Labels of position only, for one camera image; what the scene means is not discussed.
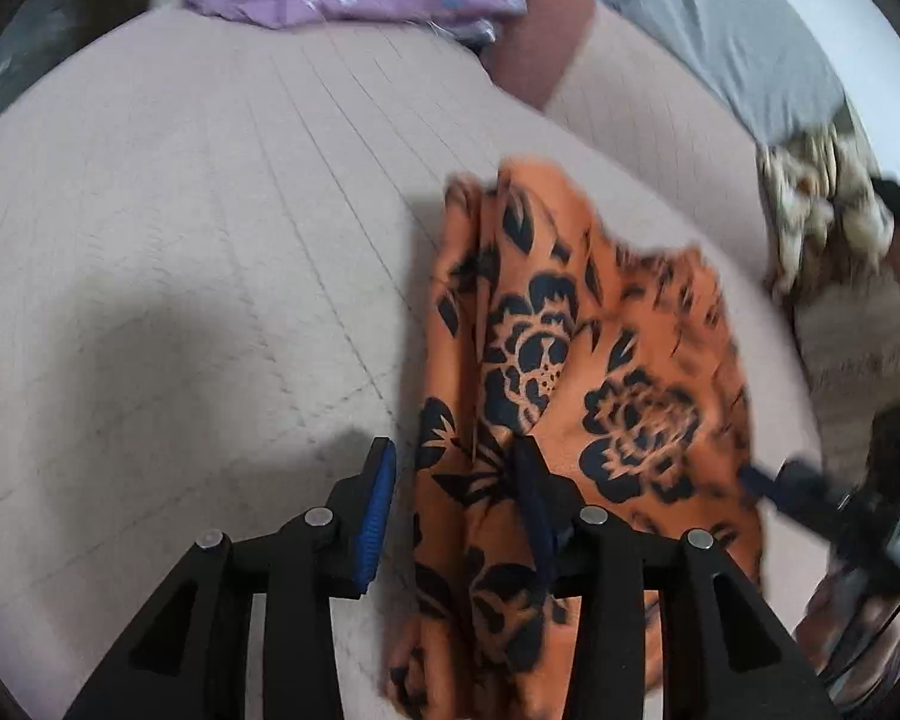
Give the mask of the orange black floral cloth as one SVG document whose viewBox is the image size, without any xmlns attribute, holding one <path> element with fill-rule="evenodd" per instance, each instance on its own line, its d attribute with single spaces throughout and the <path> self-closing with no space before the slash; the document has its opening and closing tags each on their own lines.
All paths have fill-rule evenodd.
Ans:
<svg viewBox="0 0 900 720">
<path fill-rule="evenodd" d="M 580 606 L 535 571 L 512 444 L 639 532 L 702 528 L 749 577 L 748 390 L 715 271 L 694 247 L 611 238 L 554 164 L 445 190 L 414 452 L 416 603 L 388 694 L 413 718 L 556 718 Z"/>
</svg>

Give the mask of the beige brown patterned blanket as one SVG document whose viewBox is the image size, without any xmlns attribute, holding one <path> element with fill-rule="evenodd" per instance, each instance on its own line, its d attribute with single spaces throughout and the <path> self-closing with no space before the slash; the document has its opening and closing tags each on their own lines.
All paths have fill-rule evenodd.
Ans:
<svg viewBox="0 0 900 720">
<path fill-rule="evenodd" d="M 756 156 L 774 244 L 770 294 L 809 302 L 831 284 L 877 273 L 894 236 L 893 213 L 873 182 L 868 146 L 826 124 Z"/>
</svg>

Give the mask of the grey pillow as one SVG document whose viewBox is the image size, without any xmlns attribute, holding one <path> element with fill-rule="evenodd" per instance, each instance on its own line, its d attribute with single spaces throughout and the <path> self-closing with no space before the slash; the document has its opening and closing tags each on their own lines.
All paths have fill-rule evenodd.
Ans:
<svg viewBox="0 0 900 720">
<path fill-rule="evenodd" d="M 755 142 L 839 119 L 844 85 L 787 0 L 606 0 L 669 50 Z"/>
</svg>

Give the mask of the pink bolster pillow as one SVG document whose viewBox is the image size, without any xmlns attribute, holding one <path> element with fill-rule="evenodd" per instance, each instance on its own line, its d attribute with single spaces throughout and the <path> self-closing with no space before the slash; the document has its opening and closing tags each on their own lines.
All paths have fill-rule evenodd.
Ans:
<svg viewBox="0 0 900 720">
<path fill-rule="evenodd" d="M 769 277 L 756 143 L 655 39 L 598 0 L 526 0 L 481 62 L 494 85 L 655 190 L 753 278 Z"/>
</svg>

